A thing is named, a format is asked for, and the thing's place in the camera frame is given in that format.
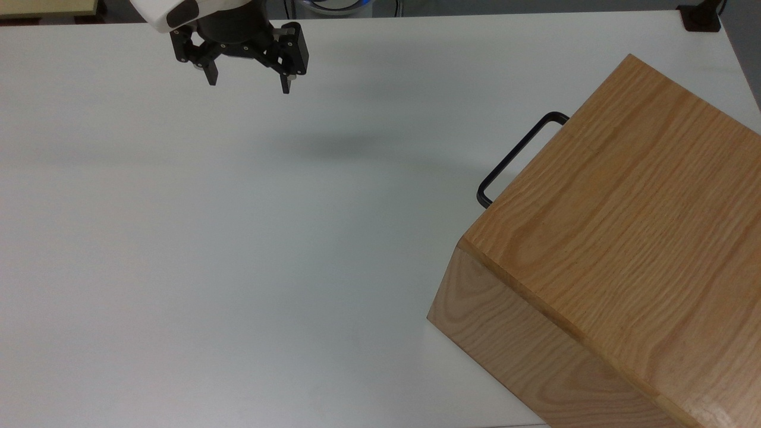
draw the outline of wooden crate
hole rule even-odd
[[[761,136],[628,56],[428,319],[553,428],[761,426]]]

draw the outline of black metal handle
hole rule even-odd
[[[518,142],[518,144],[510,151],[510,153],[508,153],[508,155],[505,156],[505,158],[502,159],[499,164],[497,164],[492,172],[490,172],[489,175],[483,179],[481,185],[478,186],[476,199],[478,199],[478,202],[481,204],[481,206],[484,208],[489,208],[489,206],[492,205],[492,202],[494,201],[489,199],[484,194],[486,188],[494,181],[495,178],[497,178],[498,175],[500,175],[505,167],[507,167],[508,164],[512,162],[513,159],[515,159],[515,156],[517,156],[517,154],[520,153],[524,147],[526,147],[526,144],[528,144],[528,142],[531,141],[531,139],[536,136],[547,123],[550,122],[557,122],[561,125],[565,125],[565,123],[568,122],[568,116],[558,111],[551,111],[548,114],[545,114],[544,117],[542,117],[542,120],[540,120],[536,125],[533,126],[533,128],[531,128],[531,131],[529,131],[528,134],[526,134],[526,136]]]

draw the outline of white tabletop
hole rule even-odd
[[[675,11],[303,26],[288,96],[143,24],[0,28],[0,426],[541,423],[425,320],[479,181],[628,53],[761,130]]]

